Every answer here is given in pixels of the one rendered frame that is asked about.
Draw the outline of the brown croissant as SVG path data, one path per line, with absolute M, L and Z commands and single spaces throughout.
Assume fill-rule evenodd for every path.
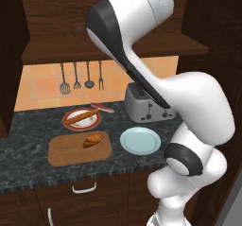
M 83 142 L 83 147 L 88 148 L 95 146 L 98 144 L 102 139 L 104 138 L 104 135 L 102 133 L 96 133 L 88 136 L 86 140 Z

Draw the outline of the wooden cutting board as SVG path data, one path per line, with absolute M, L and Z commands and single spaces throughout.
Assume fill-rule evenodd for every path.
M 95 145 L 84 148 L 83 144 L 90 136 L 102 134 L 103 138 Z M 65 166 L 103 161 L 112 155 L 109 134 L 105 131 L 89 131 L 60 135 L 49 142 L 48 162 L 52 166 Z

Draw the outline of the dark wooden cabinet door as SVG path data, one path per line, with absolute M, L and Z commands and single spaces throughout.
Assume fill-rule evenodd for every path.
M 54 226 L 127 226 L 127 203 L 109 200 L 41 203 L 45 222 L 50 226 L 48 208 L 51 208 Z

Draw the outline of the dark wooden tall cabinet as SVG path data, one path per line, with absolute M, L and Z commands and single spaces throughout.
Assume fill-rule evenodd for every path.
M 181 32 L 207 46 L 206 55 L 181 56 L 177 71 L 214 76 L 228 98 L 236 131 L 218 149 L 225 155 L 225 175 L 202 188 L 187 204 L 192 226 L 216 226 L 242 170 L 242 0 L 186 0 Z

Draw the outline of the pink iced pastry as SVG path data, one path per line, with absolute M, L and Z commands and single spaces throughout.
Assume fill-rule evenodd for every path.
M 100 111 L 106 112 L 106 113 L 114 113 L 114 110 L 111 108 L 108 108 L 104 105 L 98 104 L 98 103 L 90 103 L 90 105 L 93 108 L 99 109 Z

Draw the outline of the silver toaster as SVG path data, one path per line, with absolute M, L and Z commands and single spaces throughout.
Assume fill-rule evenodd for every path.
M 157 105 L 135 82 L 128 84 L 125 93 L 125 109 L 135 123 L 150 123 L 173 119 L 176 111 Z

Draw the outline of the grey meat fork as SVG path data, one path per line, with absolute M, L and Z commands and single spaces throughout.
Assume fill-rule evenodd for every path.
M 100 91 L 101 89 L 104 90 L 104 82 L 102 77 L 102 61 L 98 61 L 98 67 L 99 67 L 98 87 Z

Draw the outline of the light blue plate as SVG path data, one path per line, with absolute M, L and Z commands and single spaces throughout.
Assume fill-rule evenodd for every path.
M 160 136 L 153 130 L 135 127 L 125 130 L 120 136 L 121 146 L 135 155 L 149 155 L 161 146 Z

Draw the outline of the long brown baguette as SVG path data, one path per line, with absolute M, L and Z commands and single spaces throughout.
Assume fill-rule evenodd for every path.
M 86 119 L 88 117 L 91 117 L 97 113 L 98 113 L 98 109 L 92 109 L 85 113 L 74 114 L 72 117 L 66 119 L 66 124 L 68 124 L 68 125 L 75 124 L 75 123 L 77 123 L 83 119 Z

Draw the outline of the grey ladle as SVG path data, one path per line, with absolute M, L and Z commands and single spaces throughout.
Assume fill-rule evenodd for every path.
M 87 69 L 87 80 L 85 81 L 85 87 L 92 89 L 95 86 L 95 83 L 90 80 L 90 69 Z

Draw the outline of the red rimmed white plate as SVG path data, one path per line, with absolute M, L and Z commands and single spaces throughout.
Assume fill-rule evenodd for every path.
M 91 130 L 95 128 L 100 122 L 101 122 L 101 114 L 97 113 L 94 114 L 88 118 L 85 118 L 83 120 L 80 120 L 74 124 L 67 124 L 66 121 L 68 119 L 71 119 L 75 116 L 78 116 L 82 113 L 87 113 L 90 111 L 91 108 L 79 108 L 74 109 L 70 112 L 68 112 L 63 118 L 62 118 L 62 124 L 65 128 L 68 130 L 74 130 L 74 131 L 85 131 L 85 130 Z

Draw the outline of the grey slotted spatula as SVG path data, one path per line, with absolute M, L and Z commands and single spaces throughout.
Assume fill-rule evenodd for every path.
M 62 83 L 60 85 L 60 93 L 62 95 L 68 95 L 70 93 L 70 85 L 65 81 L 63 63 L 60 64 L 60 68 L 61 68 L 61 75 L 62 75 Z

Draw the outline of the dark wooden drawer front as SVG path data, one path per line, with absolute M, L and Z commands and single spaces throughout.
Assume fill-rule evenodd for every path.
M 113 203 L 126 203 L 139 191 L 145 191 L 142 180 L 143 172 L 134 172 L 109 177 L 101 177 L 74 183 L 58 184 L 36 189 L 40 203 L 59 202 L 63 200 L 98 201 L 109 200 Z M 97 183 L 96 190 L 87 194 L 74 194 L 72 186 L 77 190 L 86 189 Z

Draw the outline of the dark wooden wall cabinet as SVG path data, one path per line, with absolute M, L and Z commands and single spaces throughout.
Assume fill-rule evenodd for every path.
M 97 0 L 23 0 L 30 41 L 25 64 L 106 60 L 85 31 L 85 18 Z M 208 48 L 182 34 L 182 9 L 134 44 L 141 57 L 203 55 Z

